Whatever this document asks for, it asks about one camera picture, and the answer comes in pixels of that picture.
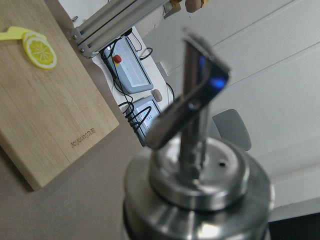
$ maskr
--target red button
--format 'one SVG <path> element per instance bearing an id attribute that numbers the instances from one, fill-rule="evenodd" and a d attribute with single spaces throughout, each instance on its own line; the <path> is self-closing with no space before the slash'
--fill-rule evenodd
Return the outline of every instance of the red button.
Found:
<path id="1" fill-rule="evenodd" d="M 121 57 L 117 54 L 115 56 L 112 57 L 112 60 L 116 63 L 116 64 L 119 64 L 121 63 L 122 59 Z"/>

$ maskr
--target brown object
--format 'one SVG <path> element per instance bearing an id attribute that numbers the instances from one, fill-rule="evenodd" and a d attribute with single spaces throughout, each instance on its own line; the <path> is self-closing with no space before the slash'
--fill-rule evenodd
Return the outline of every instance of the brown object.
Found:
<path id="1" fill-rule="evenodd" d="M 20 40 L 0 41 L 0 144 L 34 190 L 92 148 L 118 121 L 42 0 L 0 0 L 0 30 L 44 34 L 57 55 L 35 67 Z"/>

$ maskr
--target wooden object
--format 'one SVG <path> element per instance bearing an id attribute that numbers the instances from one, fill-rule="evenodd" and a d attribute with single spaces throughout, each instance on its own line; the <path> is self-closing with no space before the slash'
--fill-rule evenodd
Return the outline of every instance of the wooden object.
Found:
<path id="1" fill-rule="evenodd" d="M 43 0 L 0 0 L 0 31 L 10 26 L 44 34 L 57 55 L 42 70 L 21 40 L 0 41 L 0 144 L 37 190 L 119 123 Z"/>

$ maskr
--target metal lever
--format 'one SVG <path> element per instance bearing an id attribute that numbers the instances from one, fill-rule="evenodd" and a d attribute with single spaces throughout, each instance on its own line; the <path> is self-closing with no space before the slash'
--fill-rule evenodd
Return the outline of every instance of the metal lever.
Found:
<path id="1" fill-rule="evenodd" d="M 211 53 L 203 39 L 190 33 L 185 41 L 185 62 L 189 67 L 185 68 L 184 85 L 195 89 L 184 92 L 185 96 L 175 101 L 153 121 L 146 136 L 146 145 L 153 150 L 162 148 L 196 117 L 225 87 L 229 78 L 229 69 Z"/>

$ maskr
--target cutting board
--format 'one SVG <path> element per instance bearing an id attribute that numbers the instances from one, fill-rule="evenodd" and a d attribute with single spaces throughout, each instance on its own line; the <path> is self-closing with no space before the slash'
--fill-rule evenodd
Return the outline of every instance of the cutting board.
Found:
<path id="1" fill-rule="evenodd" d="M 57 55 L 42 70 L 21 40 L 0 41 L 0 145 L 37 190 L 119 123 L 43 0 L 0 0 L 0 31 L 10 26 L 44 34 Z"/>

